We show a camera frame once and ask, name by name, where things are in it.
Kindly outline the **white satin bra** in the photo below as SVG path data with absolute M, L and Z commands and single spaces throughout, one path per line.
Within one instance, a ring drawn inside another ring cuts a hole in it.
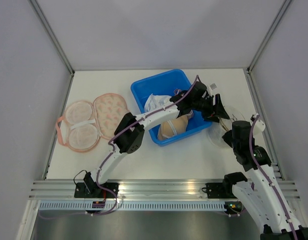
M 164 109 L 165 107 L 172 104 L 170 102 L 170 95 L 154 95 L 151 94 L 145 102 L 144 112 L 156 111 Z

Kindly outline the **white mesh laundry bag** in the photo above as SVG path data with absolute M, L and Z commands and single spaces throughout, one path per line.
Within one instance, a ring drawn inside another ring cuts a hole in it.
M 209 128 L 207 128 L 207 136 L 209 141 L 214 146 L 221 149 L 231 147 L 231 145 L 225 143 L 222 136 L 232 129 L 232 123 L 235 121 L 245 121 L 245 118 L 242 113 L 233 106 L 226 105 L 224 106 L 224 109 L 226 110 L 230 119 L 221 118 L 219 122 L 214 122 Z

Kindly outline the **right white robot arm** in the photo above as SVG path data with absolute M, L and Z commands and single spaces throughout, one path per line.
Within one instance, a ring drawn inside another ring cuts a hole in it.
M 224 136 L 244 172 L 225 175 L 222 192 L 242 203 L 258 226 L 260 239 L 308 240 L 308 227 L 302 226 L 290 208 L 266 150 L 255 144 L 253 130 L 259 117 L 233 122 Z

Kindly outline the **floral mesh laundry bag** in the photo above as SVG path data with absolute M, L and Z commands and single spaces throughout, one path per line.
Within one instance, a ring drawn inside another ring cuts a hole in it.
M 56 121 L 57 141 L 74 152 L 88 152 L 100 139 L 112 139 L 127 113 L 125 99 L 115 93 L 98 96 L 93 102 L 76 101 Z

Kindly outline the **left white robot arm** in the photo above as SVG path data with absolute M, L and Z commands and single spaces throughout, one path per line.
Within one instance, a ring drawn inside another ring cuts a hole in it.
M 229 119 L 220 94 L 211 95 L 207 86 L 196 80 L 188 90 L 171 97 L 167 103 L 143 114 L 127 113 L 119 123 L 114 137 L 109 141 L 112 151 L 94 170 L 85 173 L 82 182 L 75 183 L 74 198 L 77 199 L 115 199 L 119 183 L 109 182 L 108 174 L 128 154 L 137 151 L 142 144 L 144 134 L 163 122 L 198 111 L 208 122 Z

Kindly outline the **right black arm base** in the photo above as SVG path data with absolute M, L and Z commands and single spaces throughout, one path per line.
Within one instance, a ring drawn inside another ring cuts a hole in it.
M 220 182 L 209 182 L 202 188 L 202 191 L 207 194 L 208 199 L 235 199 L 236 197 L 228 193 L 223 184 Z

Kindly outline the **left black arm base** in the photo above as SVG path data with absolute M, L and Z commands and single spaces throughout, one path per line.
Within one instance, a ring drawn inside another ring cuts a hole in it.
M 111 190 L 113 193 L 118 194 L 119 183 L 106 182 L 102 185 L 104 188 Z M 85 183 L 77 183 L 74 191 L 74 198 L 77 199 L 114 199 L 115 196 L 112 192 L 108 192 L 99 188 L 96 184 L 94 189 L 90 192 Z

